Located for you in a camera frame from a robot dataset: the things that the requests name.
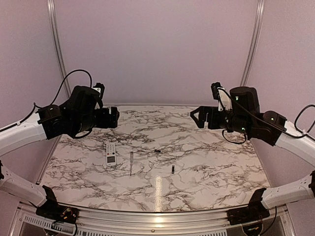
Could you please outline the white remote control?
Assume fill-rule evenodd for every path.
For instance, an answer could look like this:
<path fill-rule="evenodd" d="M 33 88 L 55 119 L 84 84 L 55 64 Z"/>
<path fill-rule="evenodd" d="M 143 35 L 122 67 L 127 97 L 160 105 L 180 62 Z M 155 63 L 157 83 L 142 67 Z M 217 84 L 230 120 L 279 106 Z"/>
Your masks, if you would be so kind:
<path fill-rule="evenodd" d="M 106 166 L 113 167 L 117 164 L 116 158 L 116 145 L 115 143 L 107 143 L 106 144 Z"/>

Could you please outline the clear handled screwdriver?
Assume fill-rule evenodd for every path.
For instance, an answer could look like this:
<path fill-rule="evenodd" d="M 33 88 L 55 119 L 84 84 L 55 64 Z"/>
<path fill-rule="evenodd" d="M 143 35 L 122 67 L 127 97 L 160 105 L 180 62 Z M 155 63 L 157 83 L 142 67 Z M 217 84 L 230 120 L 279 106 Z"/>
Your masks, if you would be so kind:
<path fill-rule="evenodd" d="M 133 152 L 130 153 L 130 159 L 129 159 L 129 163 L 130 163 L 130 171 L 129 171 L 129 175 L 132 175 L 132 166 L 133 166 L 133 160 L 134 160 L 134 154 Z"/>

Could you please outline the white battery cover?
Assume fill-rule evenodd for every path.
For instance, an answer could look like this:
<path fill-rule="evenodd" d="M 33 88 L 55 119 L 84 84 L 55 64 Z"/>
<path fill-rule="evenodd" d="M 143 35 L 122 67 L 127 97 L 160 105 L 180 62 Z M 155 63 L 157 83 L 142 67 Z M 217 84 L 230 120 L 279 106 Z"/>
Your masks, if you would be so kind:
<path fill-rule="evenodd" d="M 247 197 L 246 192 L 241 192 L 239 197 L 237 198 L 237 202 L 239 204 L 242 204 L 245 201 L 246 197 Z"/>

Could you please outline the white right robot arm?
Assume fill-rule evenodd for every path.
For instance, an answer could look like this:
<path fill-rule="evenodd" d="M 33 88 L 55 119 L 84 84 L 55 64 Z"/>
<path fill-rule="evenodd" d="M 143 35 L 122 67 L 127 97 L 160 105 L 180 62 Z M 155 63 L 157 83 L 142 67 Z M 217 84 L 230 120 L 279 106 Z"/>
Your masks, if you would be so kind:
<path fill-rule="evenodd" d="M 309 131 L 299 129 L 295 122 L 274 111 L 260 112 L 255 88 L 236 87 L 227 92 L 219 82 L 212 84 L 213 98 L 218 106 L 200 106 L 190 113 L 198 128 L 238 132 L 246 140 L 258 139 L 285 149 L 307 163 L 315 164 L 315 139 Z M 263 208 L 271 209 L 287 203 L 315 197 L 315 175 L 274 188 L 256 190 L 244 209 L 248 220 L 255 220 Z"/>

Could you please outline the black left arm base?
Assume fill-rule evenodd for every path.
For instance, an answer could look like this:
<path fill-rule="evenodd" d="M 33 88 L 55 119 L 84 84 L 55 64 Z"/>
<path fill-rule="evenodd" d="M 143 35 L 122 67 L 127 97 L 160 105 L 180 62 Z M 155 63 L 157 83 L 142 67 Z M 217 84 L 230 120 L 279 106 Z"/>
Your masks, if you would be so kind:
<path fill-rule="evenodd" d="M 78 218 L 79 209 L 72 206 L 63 206 L 57 202 L 57 198 L 50 187 L 42 186 L 45 190 L 45 201 L 36 207 L 36 214 L 56 222 L 75 224 Z"/>

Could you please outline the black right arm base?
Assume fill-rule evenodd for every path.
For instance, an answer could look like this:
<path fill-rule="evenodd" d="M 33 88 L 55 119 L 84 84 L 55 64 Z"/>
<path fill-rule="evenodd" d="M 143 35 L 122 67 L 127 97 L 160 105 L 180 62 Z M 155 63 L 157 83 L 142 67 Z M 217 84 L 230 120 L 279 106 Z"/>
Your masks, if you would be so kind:
<path fill-rule="evenodd" d="M 230 225 L 248 223 L 269 217 L 269 210 L 262 204 L 262 195 L 265 190 L 266 188 L 255 190 L 247 206 L 228 210 L 227 218 Z"/>

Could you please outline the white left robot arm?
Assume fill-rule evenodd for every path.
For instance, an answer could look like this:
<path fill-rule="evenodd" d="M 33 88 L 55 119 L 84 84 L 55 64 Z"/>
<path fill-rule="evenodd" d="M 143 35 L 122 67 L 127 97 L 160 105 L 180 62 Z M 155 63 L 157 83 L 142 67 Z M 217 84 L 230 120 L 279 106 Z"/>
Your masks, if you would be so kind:
<path fill-rule="evenodd" d="M 103 106 L 104 91 L 101 83 L 94 87 L 75 86 L 70 98 L 61 105 L 35 108 L 23 120 L 0 130 L 0 154 L 61 135 L 79 139 L 79 133 L 88 135 L 94 128 L 116 128 L 120 113 L 116 107 Z M 62 215 L 62 207 L 51 188 L 31 183 L 4 165 L 0 167 L 0 189 L 42 207 L 52 219 Z"/>

